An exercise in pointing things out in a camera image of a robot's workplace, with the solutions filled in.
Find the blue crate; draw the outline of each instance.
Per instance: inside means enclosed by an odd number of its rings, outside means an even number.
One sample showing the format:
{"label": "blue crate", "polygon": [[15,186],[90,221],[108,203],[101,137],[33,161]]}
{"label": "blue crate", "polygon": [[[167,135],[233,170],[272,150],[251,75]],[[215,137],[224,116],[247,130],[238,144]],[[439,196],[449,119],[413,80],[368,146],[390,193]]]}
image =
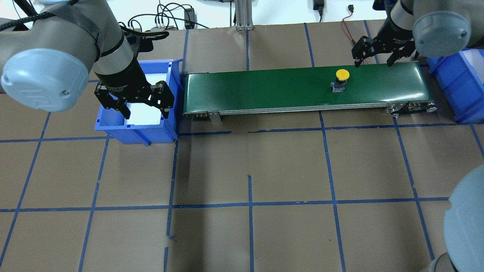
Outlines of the blue crate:
{"label": "blue crate", "polygon": [[[480,50],[484,61],[484,51]],[[430,73],[439,82],[457,122],[484,120],[484,86],[463,52],[449,57],[428,58]]]}
{"label": "blue crate", "polygon": [[145,74],[166,74],[166,83],[170,87],[175,102],[170,109],[168,119],[161,117],[159,125],[124,124],[124,117],[113,109],[99,108],[95,130],[105,131],[123,144],[171,143],[178,138],[177,104],[182,92],[179,63],[181,60],[140,60],[139,64]]}

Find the metal post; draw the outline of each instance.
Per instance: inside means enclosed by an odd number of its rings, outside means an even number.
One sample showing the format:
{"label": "metal post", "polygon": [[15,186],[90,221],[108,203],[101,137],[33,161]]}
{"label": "metal post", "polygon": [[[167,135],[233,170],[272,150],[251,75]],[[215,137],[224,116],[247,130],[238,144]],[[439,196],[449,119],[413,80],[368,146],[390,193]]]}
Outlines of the metal post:
{"label": "metal post", "polygon": [[237,16],[237,31],[253,30],[252,0],[235,0],[235,14]]}

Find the conveyor belt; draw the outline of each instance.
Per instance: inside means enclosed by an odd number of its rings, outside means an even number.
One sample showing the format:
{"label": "conveyor belt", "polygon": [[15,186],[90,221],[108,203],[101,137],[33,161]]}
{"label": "conveyor belt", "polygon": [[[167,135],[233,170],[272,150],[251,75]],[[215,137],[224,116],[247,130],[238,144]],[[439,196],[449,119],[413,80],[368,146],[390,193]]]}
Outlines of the conveyor belt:
{"label": "conveyor belt", "polygon": [[[330,83],[338,69],[350,72],[344,92]],[[431,102],[416,62],[295,68],[188,75],[184,116],[386,107],[396,102]]]}

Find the yellow button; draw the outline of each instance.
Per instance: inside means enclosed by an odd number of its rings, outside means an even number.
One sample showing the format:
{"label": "yellow button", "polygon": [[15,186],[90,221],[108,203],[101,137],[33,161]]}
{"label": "yellow button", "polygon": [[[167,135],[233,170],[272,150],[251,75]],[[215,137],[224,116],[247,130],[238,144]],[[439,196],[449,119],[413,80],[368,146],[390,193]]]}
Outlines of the yellow button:
{"label": "yellow button", "polygon": [[336,71],[336,78],[340,81],[348,80],[349,72],[345,69],[339,69],[338,71]]}

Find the tiled floor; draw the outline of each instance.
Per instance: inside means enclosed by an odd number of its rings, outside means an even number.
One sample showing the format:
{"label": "tiled floor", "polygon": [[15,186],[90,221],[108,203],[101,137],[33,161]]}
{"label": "tiled floor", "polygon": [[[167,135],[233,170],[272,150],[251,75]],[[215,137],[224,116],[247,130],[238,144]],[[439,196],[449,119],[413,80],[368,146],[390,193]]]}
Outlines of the tiled floor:
{"label": "tiled floor", "polygon": [[[139,58],[185,56],[187,73],[352,64],[349,42],[323,38],[340,31],[180,31]],[[65,113],[0,95],[0,272],[417,272],[446,252],[447,199],[484,163],[484,125],[452,122],[427,82],[439,112],[185,119],[175,143],[149,147],[94,131],[95,83]]]}

